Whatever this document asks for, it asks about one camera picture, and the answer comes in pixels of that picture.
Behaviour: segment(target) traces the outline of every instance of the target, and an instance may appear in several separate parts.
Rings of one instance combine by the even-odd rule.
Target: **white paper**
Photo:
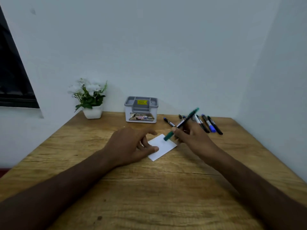
[[[150,154],[148,157],[150,160],[155,161],[158,158],[162,157],[167,152],[171,151],[174,147],[177,145],[172,142],[171,140],[165,141],[163,138],[165,135],[161,134],[157,136],[156,138],[150,140],[148,143],[152,146],[159,147],[158,152],[154,152],[153,154]]]

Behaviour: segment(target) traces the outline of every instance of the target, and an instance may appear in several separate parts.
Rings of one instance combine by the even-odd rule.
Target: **storage box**
[[[158,106],[158,99],[155,97],[129,96],[125,101],[126,121],[156,123]]]

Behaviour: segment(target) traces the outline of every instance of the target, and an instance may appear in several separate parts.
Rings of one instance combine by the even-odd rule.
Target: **hand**
[[[108,143],[103,148],[103,153],[108,155],[114,166],[128,165],[157,152],[158,147],[151,146],[146,134],[157,135],[152,128],[141,130],[124,127],[113,133]]]
[[[186,143],[191,151],[204,160],[208,165],[212,165],[219,156],[225,154],[223,150],[212,142],[200,125],[192,120],[188,120],[184,125],[184,131],[176,127],[173,127],[172,131],[176,137]]]

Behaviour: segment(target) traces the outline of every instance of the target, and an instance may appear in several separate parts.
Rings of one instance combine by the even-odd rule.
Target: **forearm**
[[[307,208],[292,200],[258,174],[225,152],[213,168],[218,170],[273,229],[305,229]]]
[[[45,229],[114,167],[105,155],[98,151],[70,169],[0,203],[0,226],[3,229]]]

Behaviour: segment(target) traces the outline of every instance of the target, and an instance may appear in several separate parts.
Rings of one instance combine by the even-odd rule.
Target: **window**
[[[1,7],[0,106],[39,108]]]

